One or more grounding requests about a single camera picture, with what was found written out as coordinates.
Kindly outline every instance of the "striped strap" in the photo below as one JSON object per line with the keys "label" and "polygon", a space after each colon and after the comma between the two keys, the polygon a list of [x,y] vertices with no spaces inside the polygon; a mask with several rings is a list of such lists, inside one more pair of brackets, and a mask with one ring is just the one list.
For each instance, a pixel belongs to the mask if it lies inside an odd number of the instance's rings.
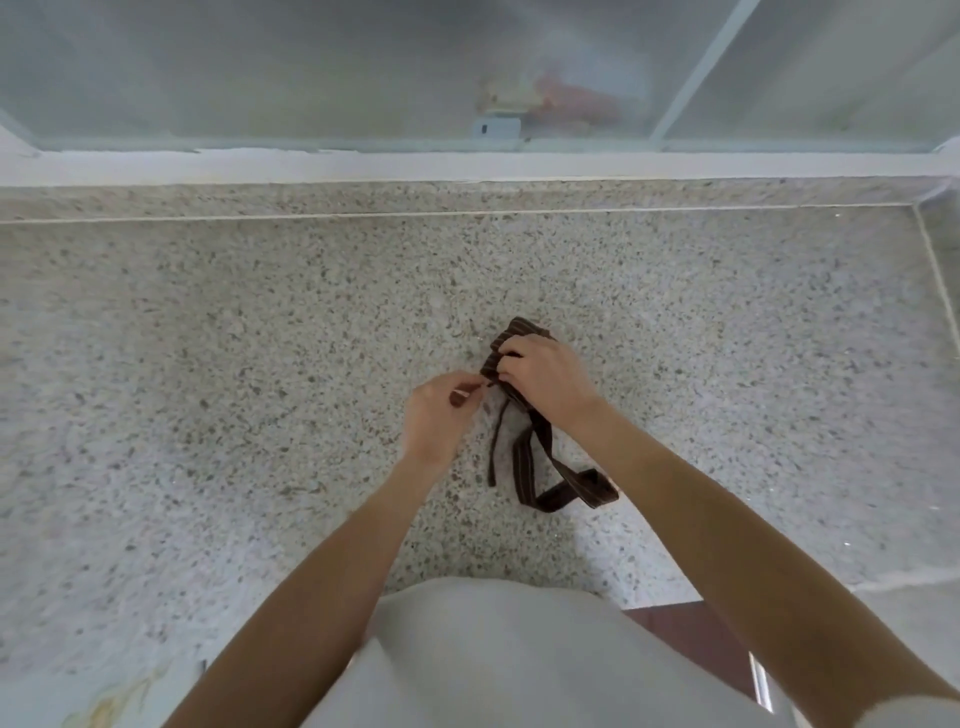
{"label": "striped strap", "polygon": [[[619,498],[619,493],[611,485],[610,481],[594,468],[577,473],[570,469],[564,463],[553,456],[553,427],[547,422],[523,395],[514,387],[499,380],[496,372],[496,365],[503,356],[499,352],[500,345],[511,336],[525,336],[526,334],[536,333],[540,336],[550,336],[550,332],[545,328],[540,328],[526,319],[514,318],[503,333],[497,336],[490,344],[493,353],[484,362],[480,369],[480,374],[485,376],[491,382],[499,384],[507,395],[503,406],[500,408],[500,414],[496,419],[496,427],[493,430],[493,440],[490,445],[490,458],[487,465],[487,481],[491,487],[496,485],[496,473],[493,467],[493,453],[496,449],[496,441],[500,435],[500,426],[503,424],[503,414],[507,411],[512,401],[518,407],[526,411],[530,416],[530,426],[523,430],[514,440],[514,485],[516,486],[516,497],[523,505],[529,505],[543,513],[553,513],[559,511],[565,505],[575,498],[581,499],[590,508],[596,508],[611,503]],[[546,456],[553,463],[553,467],[563,477],[563,480],[557,485],[537,495],[534,473],[534,453],[532,446],[532,437],[537,435],[540,446]]]}

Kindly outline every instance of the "right hand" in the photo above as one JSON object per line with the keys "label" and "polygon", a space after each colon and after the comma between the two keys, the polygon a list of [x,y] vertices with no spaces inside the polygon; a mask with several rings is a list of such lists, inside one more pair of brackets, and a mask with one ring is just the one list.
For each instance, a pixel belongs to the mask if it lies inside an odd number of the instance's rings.
{"label": "right hand", "polygon": [[538,336],[512,336],[500,346],[501,381],[514,386],[552,424],[569,433],[591,406],[602,402],[583,364],[566,344]]}

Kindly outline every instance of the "shower enclosure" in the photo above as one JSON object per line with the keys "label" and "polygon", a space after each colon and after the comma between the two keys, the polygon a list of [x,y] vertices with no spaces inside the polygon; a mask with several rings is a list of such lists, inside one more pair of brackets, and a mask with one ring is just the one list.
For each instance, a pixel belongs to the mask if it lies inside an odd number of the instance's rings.
{"label": "shower enclosure", "polygon": [[958,0],[6,0],[43,150],[924,152]]}

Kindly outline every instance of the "white shirt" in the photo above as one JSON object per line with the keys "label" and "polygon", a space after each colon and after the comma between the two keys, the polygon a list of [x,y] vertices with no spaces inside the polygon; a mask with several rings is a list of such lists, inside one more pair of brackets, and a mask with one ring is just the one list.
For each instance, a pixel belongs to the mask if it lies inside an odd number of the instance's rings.
{"label": "white shirt", "polygon": [[[437,579],[381,600],[370,637],[302,728],[793,725],[596,596]],[[857,728],[960,726],[960,703],[894,700]]]}

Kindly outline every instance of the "wrist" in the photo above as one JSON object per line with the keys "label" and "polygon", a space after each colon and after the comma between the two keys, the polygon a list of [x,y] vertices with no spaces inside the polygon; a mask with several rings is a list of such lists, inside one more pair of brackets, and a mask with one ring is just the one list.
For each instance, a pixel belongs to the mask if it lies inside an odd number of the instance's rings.
{"label": "wrist", "polygon": [[442,462],[437,458],[404,452],[394,464],[391,474],[429,490],[443,477],[449,467],[449,463]]}
{"label": "wrist", "polygon": [[600,395],[594,395],[582,402],[566,418],[566,422],[558,425],[567,435],[572,437],[578,444],[582,445],[584,440],[592,431],[607,420],[614,410],[611,405]]}

